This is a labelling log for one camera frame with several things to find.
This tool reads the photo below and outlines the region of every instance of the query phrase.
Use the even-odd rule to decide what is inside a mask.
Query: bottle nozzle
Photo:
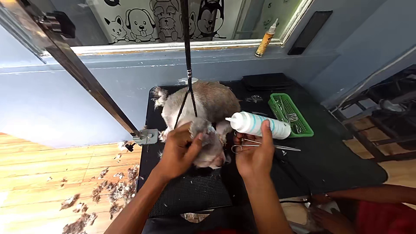
[[[273,23],[273,25],[270,26],[269,30],[267,31],[269,34],[274,34],[275,33],[275,31],[276,31],[276,24],[277,24],[277,21],[278,20],[279,20],[279,18],[277,18],[276,21]]]

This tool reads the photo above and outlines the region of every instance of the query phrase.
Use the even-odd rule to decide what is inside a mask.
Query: yellow bottle
[[[261,41],[257,51],[256,56],[261,57],[264,54],[264,51],[266,50],[267,45],[269,45],[270,41],[272,40],[273,36],[275,35],[276,31],[276,23],[279,19],[276,19],[275,23],[270,26],[269,30],[264,34],[263,40]]]

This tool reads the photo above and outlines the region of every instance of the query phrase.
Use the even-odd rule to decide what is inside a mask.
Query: white squeeze bottle
[[[247,112],[236,112],[231,118],[225,118],[230,121],[231,127],[237,132],[247,133],[255,136],[261,136],[261,123],[268,119],[270,121],[270,130],[273,138],[285,139],[290,135],[290,124],[277,119],[267,118],[261,115],[255,115]]]

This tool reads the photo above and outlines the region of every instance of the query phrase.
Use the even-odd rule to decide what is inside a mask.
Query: window
[[[44,12],[65,12],[76,27],[70,46],[119,45],[106,48],[182,46],[180,0],[34,0]],[[189,30],[194,46],[255,45],[278,18],[272,43],[289,37],[312,0],[188,0]],[[76,48],[85,51],[87,48]]]

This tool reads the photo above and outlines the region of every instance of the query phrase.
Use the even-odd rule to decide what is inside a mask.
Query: wooden floor
[[[367,120],[355,123],[359,129],[368,128],[370,124]],[[365,134],[371,140],[387,137],[377,128],[366,130]],[[372,157],[356,139],[345,144],[363,158]],[[381,146],[380,150],[385,154],[407,152],[397,144]],[[0,133],[0,233],[62,233],[66,224],[80,217],[80,213],[72,211],[73,207],[59,210],[61,203],[75,194],[80,194],[79,202],[88,205],[88,214],[96,212],[98,215],[85,231],[103,233],[111,223],[110,203],[106,191],[102,192],[98,204],[92,201],[92,190],[103,181],[97,177],[109,167],[104,178],[117,182],[118,177],[113,175],[127,174],[128,168],[140,163],[140,155],[141,147],[137,145],[133,152],[121,152],[116,144],[52,149]],[[387,183],[416,187],[416,160],[380,165],[389,174]]]

